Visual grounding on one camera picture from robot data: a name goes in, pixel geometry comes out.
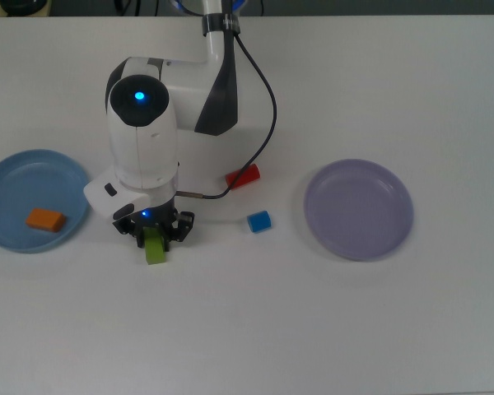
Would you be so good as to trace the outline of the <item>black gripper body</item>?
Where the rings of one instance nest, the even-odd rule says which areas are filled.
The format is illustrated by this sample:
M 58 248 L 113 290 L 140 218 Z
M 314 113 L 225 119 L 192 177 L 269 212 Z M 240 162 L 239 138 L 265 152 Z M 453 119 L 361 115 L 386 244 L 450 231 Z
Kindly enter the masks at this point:
M 170 227 L 176 221 L 177 210 L 175 200 L 171 198 L 160 206 L 148 207 L 142 211 L 142 221 L 145 226 Z

